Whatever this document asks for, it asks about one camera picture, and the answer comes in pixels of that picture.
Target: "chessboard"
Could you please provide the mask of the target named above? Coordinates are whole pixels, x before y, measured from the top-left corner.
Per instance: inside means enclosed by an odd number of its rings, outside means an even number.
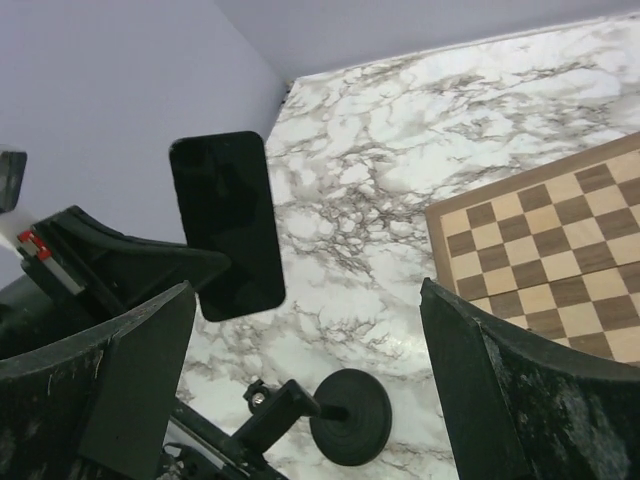
[[[438,282],[640,367],[640,133],[427,207]]]

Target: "red clip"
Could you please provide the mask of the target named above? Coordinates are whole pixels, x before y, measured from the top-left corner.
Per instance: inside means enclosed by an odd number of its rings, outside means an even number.
[[[51,250],[44,244],[44,242],[36,236],[31,230],[25,230],[20,235],[18,235],[18,240],[20,243],[31,242],[38,249],[38,253],[36,256],[40,261],[44,261],[47,258],[51,257]]]

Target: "marble surface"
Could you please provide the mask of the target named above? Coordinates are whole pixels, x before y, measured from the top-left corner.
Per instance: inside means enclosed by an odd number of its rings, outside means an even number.
[[[301,421],[273,465],[305,480],[457,478],[418,310],[435,276],[424,208],[638,130],[633,16],[299,79],[267,145],[287,300],[198,319],[179,395],[231,432],[257,376],[313,391],[360,368],[393,404],[382,455],[332,465]]]

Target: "gray wall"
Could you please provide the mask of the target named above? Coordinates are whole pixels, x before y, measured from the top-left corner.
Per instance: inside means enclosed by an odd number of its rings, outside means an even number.
[[[266,137],[285,91],[212,0],[3,1],[0,59],[0,143],[29,155],[21,205],[168,241],[183,240],[169,145]],[[0,286],[19,273],[0,248]]]
[[[287,79],[640,9],[640,0],[216,0]]]

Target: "black disc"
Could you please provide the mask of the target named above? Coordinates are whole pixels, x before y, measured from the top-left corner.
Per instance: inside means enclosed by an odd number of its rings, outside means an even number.
[[[387,392],[375,377],[360,370],[338,370],[320,384],[314,398],[349,412],[342,422],[309,420],[313,440],[325,457],[354,467],[378,456],[389,439],[392,413]]]

